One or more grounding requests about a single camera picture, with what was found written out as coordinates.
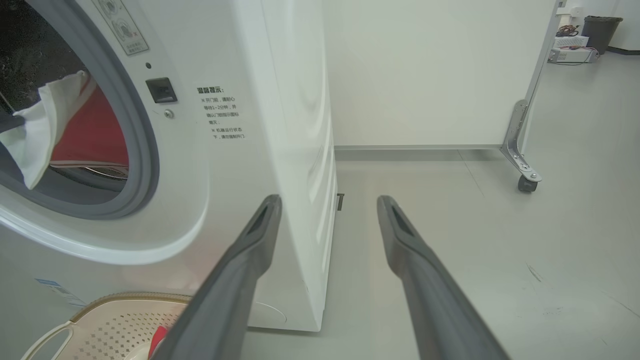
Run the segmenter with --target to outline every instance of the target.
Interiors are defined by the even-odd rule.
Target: beige laundry basket
[[[163,293],[117,293],[100,298],[44,334],[22,360],[30,360],[63,331],[69,335],[55,360],[146,360],[156,329],[171,327],[190,300],[189,296]]]

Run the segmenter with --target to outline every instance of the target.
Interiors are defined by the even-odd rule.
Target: white wall
[[[556,4],[323,3],[335,144],[362,147],[500,145]]]
[[[624,50],[640,50],[640,1],[618,1],[620,3],[613,16],[624,20],[618,25],[609,45]]]

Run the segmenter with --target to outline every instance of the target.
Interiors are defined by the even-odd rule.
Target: black trash bin
[[[582,35],[589,37],[587,46],[595,47],[601,55],[604,54],[621,21],[621,17],[585,17]]]

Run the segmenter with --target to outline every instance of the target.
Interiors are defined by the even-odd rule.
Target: scuff mark
[[[623,303],[621,303],[620,301],[617,301],[616,298],[614,298],[613,296],[607,294],[606,292],[602,292],[604,295],[607,295],[611,300],[619,303],[620,305],[622,305],[622,307],[624,307],[625,309],[629,310],[633,315],[636,315],[638,318],[640,318],[640,315],[638,315],[638,313],[636,313],[635,311],[631,310],[631,308],[629,308],[628,306],[624,305]]]
[[[539,282],[542,282],[542,276],[540,276],[540,274],[538,274],[536,272],[536,269],[534,269],[533,267],[531,267],[531,265],[527,264],[527,268],[529,268],[529,272],[531,273],[531,275],[533,275],[533,277],[536,278],[536,280],[538,280]]]

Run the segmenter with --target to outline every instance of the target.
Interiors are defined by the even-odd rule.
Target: gray floor
[[[416,359],[376,219],[396,198],[513,359],[637,359],[640,57],[546,65],[528,161],[497,151],[340,154],[323,330],[250,331],[243,359]]]

